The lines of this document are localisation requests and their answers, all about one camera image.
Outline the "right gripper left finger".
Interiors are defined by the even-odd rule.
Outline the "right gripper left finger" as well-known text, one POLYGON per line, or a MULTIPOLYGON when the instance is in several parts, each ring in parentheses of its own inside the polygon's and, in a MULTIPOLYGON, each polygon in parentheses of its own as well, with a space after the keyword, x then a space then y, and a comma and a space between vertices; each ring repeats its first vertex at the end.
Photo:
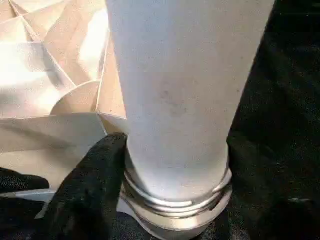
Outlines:
POLYGON ((49 240, 148 240, 129 215, 117 214, 127 136, 97 142, 65 178, 47 209, 49 240))

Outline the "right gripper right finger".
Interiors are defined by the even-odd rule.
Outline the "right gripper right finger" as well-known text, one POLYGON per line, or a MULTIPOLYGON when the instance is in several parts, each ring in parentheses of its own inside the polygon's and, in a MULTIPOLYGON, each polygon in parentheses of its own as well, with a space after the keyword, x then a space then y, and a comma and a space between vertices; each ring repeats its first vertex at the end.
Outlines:
POLYGON ((279 156, 241 136, 228 138, 232 196, 202 240, 317 240, 320 174, 301 152, 279 156))

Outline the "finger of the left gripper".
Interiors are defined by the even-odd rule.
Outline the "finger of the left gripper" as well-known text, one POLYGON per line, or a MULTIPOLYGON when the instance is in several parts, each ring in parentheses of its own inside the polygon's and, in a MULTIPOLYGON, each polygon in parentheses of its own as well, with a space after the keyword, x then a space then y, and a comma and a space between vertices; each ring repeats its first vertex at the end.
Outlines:
POLYGON ((1 193, 42 190, 48 188, 49 182, 43 177, 21 174, 10 169, 0 168, 1 193))

